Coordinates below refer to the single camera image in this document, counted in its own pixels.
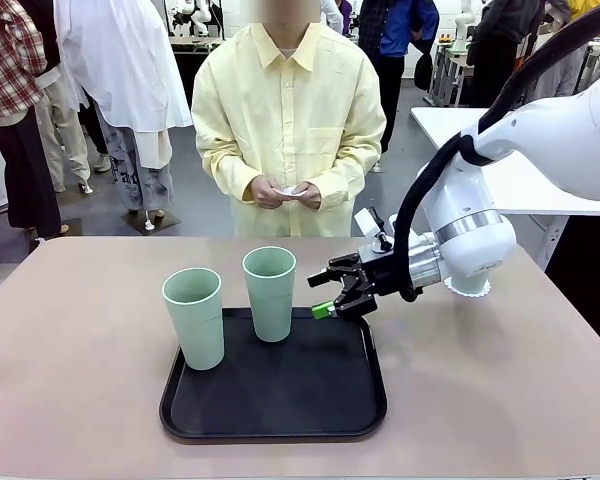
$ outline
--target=red plaid shirt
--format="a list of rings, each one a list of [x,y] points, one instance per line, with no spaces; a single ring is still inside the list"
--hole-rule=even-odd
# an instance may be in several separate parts
[[[31,17],[17,0],[0,0],[0,118],[42,98],[35,76],[46,66],[42,35]]]

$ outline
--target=black bag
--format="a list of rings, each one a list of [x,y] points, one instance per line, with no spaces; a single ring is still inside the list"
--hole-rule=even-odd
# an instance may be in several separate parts
[[[431,76],[433,75],[433,61],[431,55],[425,53],[416,63],[416,70],[413,77],[413,83],[420,90],[429,91],[431,86]]]

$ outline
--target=yellow jacket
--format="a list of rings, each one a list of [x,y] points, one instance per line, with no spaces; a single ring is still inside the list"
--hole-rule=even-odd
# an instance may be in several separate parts
[[[593,10],[600,5],[600,0],[569,0],[569,7],[571,7],[571,19],[575,20],[581,17],[590,10]]]
[[[192,111],[203,167],[231,196],[238,235],[350,235],[386,123],[378,77],[357,46],[311,24],[287,60],[252,24],[204,62]],[[320,209],[257,208],[247,187],[262,173],[283,187],[314,184]]]

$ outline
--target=black tray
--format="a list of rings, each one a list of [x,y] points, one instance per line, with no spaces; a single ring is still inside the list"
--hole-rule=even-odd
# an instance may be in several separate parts
[[[204,442],[360,437],[387,413],[375,345],[363,318],[315,320],[294,308],[289,337],[256,337],[251,310],[224,309],[225,357],[200,372],[176,355],[160,403],[172,435]]]

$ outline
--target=cup rim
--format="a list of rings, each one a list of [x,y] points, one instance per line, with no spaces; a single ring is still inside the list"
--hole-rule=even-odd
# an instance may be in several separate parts
[[[247,266],[245,265],[245,262],[247,261],[247,257],[249,255],[251,255],[252,253],[256,253],[260,250],[282,250],[283,252],[288,253],[289,255],[291,255],[291,258],[293,258],[293,265],[291,265],[291,268],[289,268],[288,270],[286,270],[283,273],[280,273],[278,275],[273,275],[273,276],[264,276],[264,275],[257,275],[255,273],[252,273],[250,270],[247,269]],[[266,247],[260,247],[260,248],[256,248],[255,250],[251,250],[249,253],[247,253],[244,258],[242,259],[242,269],[244,270],[244,272],[247,275],[250,275],[254,278],[259,278],[259,279],[263,279],[263,280],[275,280],[276,278],[281,278],[284,277],[285,275],[288,275],[289,273],[293,272],[293,270],[295,270],[296,268],[296,264],[297,264],[298,260],[296,259],[296,256],[290,251],[287,250],[286,248],[282,248],[282,247],[276,247],[274,245],[270,245],[270,246],[266,246]]]
[[[195,302],[178,302],[176,300],[172,300],[170,297],[168,297],[164,291],[165,287],[167,286],[167,283],[169,283],[169,280],[171,280],[173,277],[175,277],[176,275],[180,275],[181,273],[184,272],[190,272],[192,270],[197,270],[197,271],[205,271],[205,272],[210,272],[213,273],[216,278],[218,279],[218,288],[216,288],[213,293],[207,295],[206,297],[204,297],[202,300],[196,300]],[[222,278],[220,278],[220,275],[218,275],[218,272],[215,272],[213,270],[211,270],[210,268],[204,268],[204,267],[193,267],[193,268],[184,268],[182,270],[178,270],[175,273],[172,273],[171,275],[169,275],[169,278],[167,278],[164,283],[162,284],[162,298],[164,298],[167,302],[173,304],[173,305],[182,305],[182,306],[189,306],[189,305],[197,305],[199,303],[202,302],[206,302],[207,300],[209,300],[211,297],[214,297],[217,295],[217,293],[220,291],[220,288],[222,287]]]

